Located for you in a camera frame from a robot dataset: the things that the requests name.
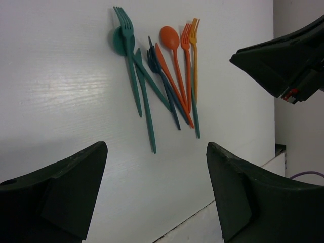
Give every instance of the teal fork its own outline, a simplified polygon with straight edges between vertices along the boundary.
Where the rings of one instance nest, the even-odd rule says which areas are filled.
[[[130,75],[131,75],[135,103],[136,103],[138,114],[140,115],[140,117],[142,117],[140,95],[138,92],[137,81],[136,81],[136,76],[135,76],[135,71],[134,71],[133,60],[132,60],[132,56],[134,54],[133,53],[134,46],[132,46],[132,37],[134,36],[133,24],[132,24],[130,18],[128,17],[128,15],[126,14],[126,12],[123,10],[123,8],[113,7],[113,9],[115,10],[115,12],[118,16],[118,19],[120,21],[121,33],[125,39],[126,55],[127,55],[128,66],[130,69]]]

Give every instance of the orange spoon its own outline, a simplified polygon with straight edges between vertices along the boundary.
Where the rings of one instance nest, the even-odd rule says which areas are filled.
[[[179,87],[180,87],[180,92],[181,96],[183,99],[183,102],[187,106],[187,98],[186,98],[186,92],[184,91],[184,86],[183,86],[183,81],[182,81],[182,76],[179,68],[179,62],[178,62],[178,47],[180,45],[180,38],[178,33],[175,31],[174,28],[170,26],[164,26],[160,30],[160,37],[162,43],[170,48],[173,51],[173,58],[174,58],[174,64],[176,67],[176,73],[177,73],[177,78],[179,81]]]
[[[167,63],[163,57],[161,49],[157,43],[155,43],[155,52],[156,52],[158,62],[160,63],[163,72],[166,74],[168,80],[170,81],[172,88],[174,89],[174,92],[176,93],[176,95],[181,103],[181,106],[186,114],[186,117],[188,118],[189,124],[191,125],[192,128],[194,128],[194,124],[193,124],[192,119],[189,115],[188,108],[187,108],[186,104],[183,102],[183,99],[178,91],[178,88],[177,88],[176,84],[174,83],[173,78],[170,74],[170,71],[169,71]]]

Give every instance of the spoon bowl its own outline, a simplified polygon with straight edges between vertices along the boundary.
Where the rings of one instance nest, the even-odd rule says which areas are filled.
[[[113,33],[113,47],[115,48],[115,51],[120,54],[121,56],[126,56],[126,47],[125,47],[125,41],[124,41],[124,37],[122,34],[122,28],[118,27],[117,29],[115,29],[114,33]],[[132,49],[134,49],[135,47],[135,37],[132,36],[131,37],[131,47]]]
[[[177,48],[180,45],[180,38],[178,33],[175,31],[174,28],[170,26],[164,26],[160,30],[160,38],[162,43],[172,49],[172,50],[177,50]]]

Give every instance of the dark blue fork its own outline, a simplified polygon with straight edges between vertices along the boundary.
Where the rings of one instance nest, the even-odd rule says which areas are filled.
[[[166,90],[166,93],[167,93],[167,97],[168,97],[168,100],[169,100],[170,109],[171,109],[173,118],[174,118],[174,120],[175,120],[175,122],[177,124],[177,128],[179,130],[181,130],[179,119],[178,119],[178,116],[177,116],[177,112],[176,112],[176,109],[175,109],[174,103],[173,103],[173,97],[172,97],[171,92],[170,92],[169,87],[168,87],[167,77],[162,72],[162,68],[161,68],[161,66],[160,66],[160,64],[159,64],[159,62],[157,60],[155,49],[154,49],[154,46],[153,46],[153,44],[151,42],[150,37],[148,37],[148,41],[150,43],[150,49],[147,50],[147,63],[148,63],[148,66],[149,66],[149,68],[151,69],[152,72],[157,73],[157,74],[159,74],[161,76],[163,86],[164,86],[164,88]]]

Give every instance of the gray wall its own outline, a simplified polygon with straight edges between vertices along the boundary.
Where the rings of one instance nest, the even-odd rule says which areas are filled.
[[[274,0],[274,37],[298,30],[324,14],[323,0]],[[296,105],[275,101],[276,142],[287,145],[287,176],[302,171],[324,173],[324,92],[317,91]],[[298,180],[324,185],[324,179],[305,175]]]

